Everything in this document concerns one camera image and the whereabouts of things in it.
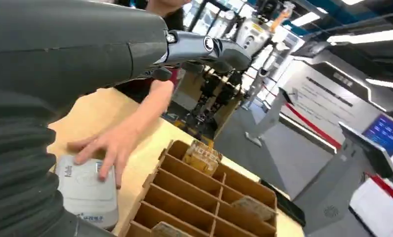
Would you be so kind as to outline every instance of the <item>ceiling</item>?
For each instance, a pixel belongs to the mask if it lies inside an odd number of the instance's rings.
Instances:
[[[290,21],[315,12],[321,19],[292,31],[304,39],[327,40],[332,35],[366,34],[393,30],[393,0],[364,0],[347,5],[342,0],[292,0],[296,4]],[[328,14],[317,12],[317,7]],[[393,82],[393,40],[372,43],[336,45],[333,54],[366,73],[370,78]]]

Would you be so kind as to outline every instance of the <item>display stand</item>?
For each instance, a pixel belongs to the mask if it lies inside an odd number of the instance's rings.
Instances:
[[[246,138],[259,147],[262,147],[260,136],[279,123],[281,108],[286,103],[292,104],[288,93],[284,89],[279,88],[279,93],[273,101],[270,110],[266,113],[264,118],[251,129],[251,131],[245,133]]]
[[[393,181],[393,164],[386,150],[343,123],[342,147],[295,197],[305,213],[305,234],[342,219],[364,172]]]

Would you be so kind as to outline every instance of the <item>red strap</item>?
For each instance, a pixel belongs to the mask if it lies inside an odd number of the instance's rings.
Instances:
[[[374,181],[384,192],[393,198],[393,188],[384,182],[384,180],[378,175],[370,175],[372,181]]]
[[[316,125],[314,125],[312,122],[308,121],[306,118],[304,118],[300,113],[298,113],[294,108],[289,103],[286,103],[286,106],[298,117],[300,118],[304,123],[306,123],[309,127],[311,127],[317,134],[319,134],[324,140],[326,140],[328,143],[332,144],[336,149],[338,150],[341,147],[341,144],[338,143],[335,139],[333,139],[331,136],[327,135],[325,132],[323,132],[320,128],[318,128]]]
[[[327,135],[325,132],[320,130],[316,125],[314,125],[312,122],[308,121],[306,118],[304,118],[300,113],[298,113],[294,108],[289,103],[286,103],[286,106],[297,116],[299,117],[304,123],[306,123],[309,127],[311,127],[316,133],[318,133],[323,139],[325,139],[327,142],[332,144],[333,146],[336,147],[336,149],[339,149],[341,145],[333,139],[331,136]],[[378,175],[369,175],[368,176],[382,189],[384,192],[386,192],[389,196],[393,198],[393,188],[388,185],[387,183],[384,182],[384,180],[378,176]]]

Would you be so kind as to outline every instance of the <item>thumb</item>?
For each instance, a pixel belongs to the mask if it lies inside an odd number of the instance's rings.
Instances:
[[[94,141],[98,135],[93,135],[83,140],[74,141],[67,143],[67,147],[69,150],[80,151],[84,149],[90,142]]]

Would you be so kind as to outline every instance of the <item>person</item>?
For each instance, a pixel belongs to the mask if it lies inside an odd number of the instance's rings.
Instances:
[[[164,18],[169,30],[183,30],[184,4],[191,0],[139,0],[135,7],[153,12]],[[117,0],[119,5],[130,6],[130,0]],[[167,109],[172,97],[174,83],[171,80],[133,80],[115,87],[140,103],[136,111],[118,125],[84,140],[69,142],[68,148],[77,150],[76,164],[83,164],[98,150],[106,155],[100,168],[99,179],[105,180],[111,166],[115,166],[118,188],[131,152],[136,148],[140,135]]]

